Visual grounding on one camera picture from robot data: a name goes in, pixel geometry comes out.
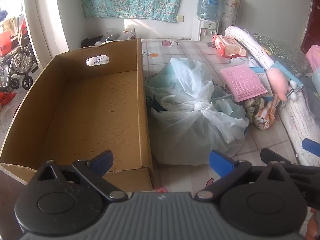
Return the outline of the orange striped cloth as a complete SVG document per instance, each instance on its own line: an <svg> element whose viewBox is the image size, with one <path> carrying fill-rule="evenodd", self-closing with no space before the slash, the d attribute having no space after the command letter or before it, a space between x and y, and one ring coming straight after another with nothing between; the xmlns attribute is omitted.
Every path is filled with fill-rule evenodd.
<svg viewBox="0 0 320 240"><path fill-rule="evenodd" d="M264 131L273 124L275 120L276 107L279 102L280 99L276 94L273 96L272 101L268 101L265 104L265 107L257 112L253 119L253 122L258 129Z"/></svg>

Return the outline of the white cotton swab bag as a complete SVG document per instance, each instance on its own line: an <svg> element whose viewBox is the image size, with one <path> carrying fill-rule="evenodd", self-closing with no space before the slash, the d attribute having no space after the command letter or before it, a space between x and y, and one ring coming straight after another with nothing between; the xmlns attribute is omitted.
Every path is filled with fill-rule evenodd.
<svg viewBox="0 0 320 240"><path fill-rule="evenodd" d="M246 57L235 57L229 60L229 64L232 66L240 66L243 64L248 65L249 59Z"/></svg>

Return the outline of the pink plush toy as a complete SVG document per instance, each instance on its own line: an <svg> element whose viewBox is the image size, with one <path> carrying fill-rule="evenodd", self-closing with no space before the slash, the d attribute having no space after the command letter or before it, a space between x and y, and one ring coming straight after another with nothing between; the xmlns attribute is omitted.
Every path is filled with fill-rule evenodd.
<svg viewBox="0 0 320 240"><path fill-rule="evenodd" d="M269 68L266 71L272 93L276 94L280 101L286 102L287 97L292 101L297 101L298 96L296 89L298 84L296 81L288 79L285 74L278 68Z"/></svg>

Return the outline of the wheelchair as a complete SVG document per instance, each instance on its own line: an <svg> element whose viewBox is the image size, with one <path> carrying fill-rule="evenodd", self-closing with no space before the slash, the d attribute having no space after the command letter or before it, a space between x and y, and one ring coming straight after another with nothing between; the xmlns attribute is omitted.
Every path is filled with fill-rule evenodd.
<svg viewBox="0 0 320 240"><path fill-rule="evenodd" d="M29 90L34 83L31 76L39 65L31 46L25 19L18 23L17 35L10 30L1 33L1 92Z"/></svg>

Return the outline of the green white scrunched cloth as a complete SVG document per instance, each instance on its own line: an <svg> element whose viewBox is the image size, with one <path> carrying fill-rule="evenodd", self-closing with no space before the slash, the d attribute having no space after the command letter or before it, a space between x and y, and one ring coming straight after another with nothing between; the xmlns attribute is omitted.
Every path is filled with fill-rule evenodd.
<svg viewBox="0 0 320 240"><path fill-rule="evenodd" d="M252 124L255 115L264 108L265 100L262 97L251 98L245 101L244 109L249 119L249 123Z"/></svg>

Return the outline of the black cloth pile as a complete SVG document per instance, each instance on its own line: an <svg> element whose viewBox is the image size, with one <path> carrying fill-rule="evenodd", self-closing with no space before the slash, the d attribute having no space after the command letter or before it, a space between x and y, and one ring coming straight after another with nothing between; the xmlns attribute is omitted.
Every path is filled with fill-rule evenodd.
<svg viewBox="0 0 320 240"><path fill-rule="evenodd" d="M97 37L94 37L94 38L85 38L81 42L81 48L93 46L97 42L99 42L101 40L101 38L102 38L102 36L97 36Z"/></svg>

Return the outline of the red wet wipes pack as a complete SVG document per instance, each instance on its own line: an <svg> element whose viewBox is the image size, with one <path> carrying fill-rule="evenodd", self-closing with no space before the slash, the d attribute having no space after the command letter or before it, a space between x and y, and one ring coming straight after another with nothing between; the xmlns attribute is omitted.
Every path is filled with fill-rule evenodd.
<svg viewBox="0 0 320 240"><path fill-rule="evenodd" d="M246 56L245 48L233 37L214 35L212 42L220 56L229 59Z"/></svg>

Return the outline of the white tied plastic bag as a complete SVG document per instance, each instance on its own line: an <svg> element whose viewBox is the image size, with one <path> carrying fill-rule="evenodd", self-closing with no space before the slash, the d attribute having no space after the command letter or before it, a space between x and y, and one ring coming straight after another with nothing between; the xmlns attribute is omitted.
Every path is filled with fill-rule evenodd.
<svg viewBox="0 0 320 240"><path fill-rule="evenodd" d="M242 148L248 118L200 61L172 58L145 85L151 152L165 165L203 165Z"/></svg>

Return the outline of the teal towel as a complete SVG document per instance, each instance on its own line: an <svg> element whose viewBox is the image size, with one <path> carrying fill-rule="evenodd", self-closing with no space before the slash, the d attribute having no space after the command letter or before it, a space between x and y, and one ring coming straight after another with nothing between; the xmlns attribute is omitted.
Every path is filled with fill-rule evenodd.
<svg viewBox="0 0 320 240"><path fill-rule="evenodd" d="M286 67L284 67L279 61L276 61L274 64L272 64L271 68L277 68L280 70L289 81L293 81L295 85L292 87L295 91L298 91L303 88L303 83L299 80L298 77L296 77L294 74L292 74Z"/></svg>

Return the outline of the blue water bottle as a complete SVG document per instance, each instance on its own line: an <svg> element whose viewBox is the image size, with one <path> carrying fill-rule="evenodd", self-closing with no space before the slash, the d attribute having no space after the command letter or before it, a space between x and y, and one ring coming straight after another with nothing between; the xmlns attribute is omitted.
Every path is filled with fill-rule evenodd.
<svg viewBox="0 0 320 240"><path fill-rule="evenodd" d="M220 0L198 0L196 14L203 20L219 21L221 18Z"/></svg>

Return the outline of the blue bandage box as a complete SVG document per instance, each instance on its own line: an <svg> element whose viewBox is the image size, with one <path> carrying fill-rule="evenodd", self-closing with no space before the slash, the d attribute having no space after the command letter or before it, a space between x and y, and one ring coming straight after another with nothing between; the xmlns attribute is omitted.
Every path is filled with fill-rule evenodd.
<svg viewBox="0 0 320 240"><path fill-rule="evenodd" d="M268 81L268 78L266 76L266 72L264 68L261 67L251 67L251 70L256 74L257 77L259 77L259 80L264 85L264 87L267 90L267 93L262 95L262 98L264 98L265 101L272 101L273 100L273 93L270 86L270 83Z"/></svg>

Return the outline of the pink scrubbing sponge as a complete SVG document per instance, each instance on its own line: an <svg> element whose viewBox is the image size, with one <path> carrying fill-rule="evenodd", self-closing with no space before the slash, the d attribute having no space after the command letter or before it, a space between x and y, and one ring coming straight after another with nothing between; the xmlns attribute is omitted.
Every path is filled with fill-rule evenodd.
<svg viewBox="0 0 320 240"><path fill-rule="evenodd" d="M224 68L219 73L236 102L246 101L268 92L259 77L246 64Z"/></svg>

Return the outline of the brown cardboard box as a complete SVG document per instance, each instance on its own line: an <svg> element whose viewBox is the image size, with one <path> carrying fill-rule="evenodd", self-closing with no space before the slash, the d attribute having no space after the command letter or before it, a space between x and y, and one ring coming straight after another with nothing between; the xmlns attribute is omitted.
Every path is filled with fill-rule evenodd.
<svg viewBox="0 0 320 240"><path fill-rule="evenodd" d="M17 109L1 170L27 184L47 160L69 165L105 150L114 156L106 180L126 192L153 190L140 39L56 55Z"/></svg>

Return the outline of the clear plastic bag by wall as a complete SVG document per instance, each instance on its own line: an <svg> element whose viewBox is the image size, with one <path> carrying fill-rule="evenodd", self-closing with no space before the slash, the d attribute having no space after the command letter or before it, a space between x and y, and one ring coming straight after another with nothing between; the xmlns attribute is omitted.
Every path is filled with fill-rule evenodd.
<svg viewBox="0 0 320 240"><path fill-rule="evenodd" d="M117 40L130 40L136 38L135 28L108 28L104 34L104 38L107 41L117 41Z"/></svg>

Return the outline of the water dispenser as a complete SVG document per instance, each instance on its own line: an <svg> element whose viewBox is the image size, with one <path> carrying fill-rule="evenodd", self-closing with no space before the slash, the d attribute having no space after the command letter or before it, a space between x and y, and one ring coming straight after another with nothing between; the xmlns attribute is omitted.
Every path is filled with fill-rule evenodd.
<svg viewBox="0 0 320 240"><path fill-rule="evenodd" d="M218 34L219 32L219 26L219 21L213 22L198 17L194 17L191 40L212 42L214 35Z"/></svg>

